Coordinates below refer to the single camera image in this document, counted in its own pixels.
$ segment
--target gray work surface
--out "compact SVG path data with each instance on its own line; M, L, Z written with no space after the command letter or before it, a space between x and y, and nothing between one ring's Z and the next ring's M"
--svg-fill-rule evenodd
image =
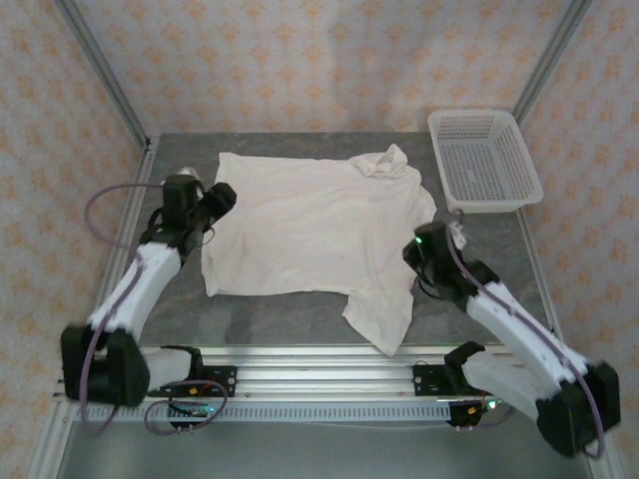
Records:
M193 435L161 437L141 423L114 423L102 436L88 437L74 424L58 474L58 479L173 477L582 479L589 473L582 457L561 457L532 421L515 414L471 433L448 425L380 430L368 423L214 423Z
M220 152L345 160L363 153L384 152L393 143L406 153L408 163L421 172L422 184L437 205L435 218L451 219L428 133L163 135L150 182L159 183L180 168L190 166L196 168L204 185L210 187L215 180ZM136 239L145 229L152 211L161 204L160 192L148 190L137 223ZM541 296L516 214L467 215L464 227L468 237L464 256L488 264L524 307L545 324ZM417 287L413 295L413 318L404 343L497 342L453 304L427 297ZM142 343L217 346L366 342L341 317L345 305L345 296L329 292L207 297L200 273L200 253L196 250L160 296L145 325Z

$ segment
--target white cloth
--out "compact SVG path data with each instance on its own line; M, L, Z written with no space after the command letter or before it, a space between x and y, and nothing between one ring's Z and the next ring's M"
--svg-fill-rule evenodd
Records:
M435 214L398 146L347 161L221 153L216 182L231 185L238 200L203 247L209 296L347 294L350 325L395 353L412 317L415 278L401 252Z

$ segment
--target patterned wallpaper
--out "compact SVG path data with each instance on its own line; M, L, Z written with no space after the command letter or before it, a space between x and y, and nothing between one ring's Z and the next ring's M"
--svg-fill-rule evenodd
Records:
M523 128L529 208L564 334L621 376L616 442L639 471L639 3L593 2Z
M91 194L140 153L50 0L0 2L0 477L26 477L60 377L60 332L90 312L108 249ZM96 220L114 233L114 194Z
M150 135L512 109L569 0L78 0Z

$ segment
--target wire basket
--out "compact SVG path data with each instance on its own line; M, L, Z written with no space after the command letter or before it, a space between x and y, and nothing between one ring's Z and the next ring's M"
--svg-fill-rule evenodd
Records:
M528 149L509 113L434 112L428 127L449 211L513 212L543 198Z

